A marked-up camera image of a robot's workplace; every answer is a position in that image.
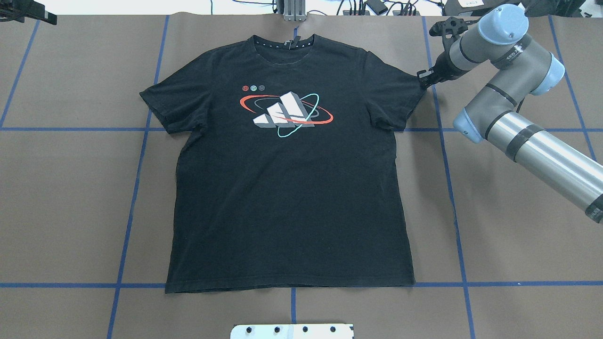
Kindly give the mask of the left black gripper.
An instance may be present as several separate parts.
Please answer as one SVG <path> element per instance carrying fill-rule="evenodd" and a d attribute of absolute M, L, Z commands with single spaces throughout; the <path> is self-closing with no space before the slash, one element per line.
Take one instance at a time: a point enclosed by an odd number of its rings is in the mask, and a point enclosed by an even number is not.
<path fill-rule="evenodd" d="M 1 0 L 0 21 L 24 23 L 24 18 L 45 21 L 45 6 L 35 0 Z"/>

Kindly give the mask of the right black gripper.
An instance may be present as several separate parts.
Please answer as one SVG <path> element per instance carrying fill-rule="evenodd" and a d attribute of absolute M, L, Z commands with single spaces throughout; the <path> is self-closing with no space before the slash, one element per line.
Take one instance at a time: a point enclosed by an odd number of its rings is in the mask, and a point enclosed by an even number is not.
<path fill-rule="evenodd" d="M 460 69 L 452 62 L 449 52 L 444 51 L 431 69 L 418 71 L 416 77 L 421 88 L 427 89 L 437 83 L 459 79 Z"/>

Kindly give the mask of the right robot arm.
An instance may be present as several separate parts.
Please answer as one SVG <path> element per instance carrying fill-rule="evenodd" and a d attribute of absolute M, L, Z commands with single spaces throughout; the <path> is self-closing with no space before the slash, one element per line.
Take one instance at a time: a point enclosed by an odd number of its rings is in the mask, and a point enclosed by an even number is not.
<path fill-rule="evenodd" d="M 556 86 L 566 69 L 528 34 L 529 19 L 514 4 L 500 4 L 481 18 L 448 17 L 429 29 L 444 50 L 428 70 L 417 73 L 421 86 L 457 80 L 484 62 L 497 73 L 459 112 L 454 128 L 474 143 L 488 141 L 511 161 L 580 208 L 594 221 L 603 217 L 601 164 L 580 153 L 517 111 L 528 95 Z"/>

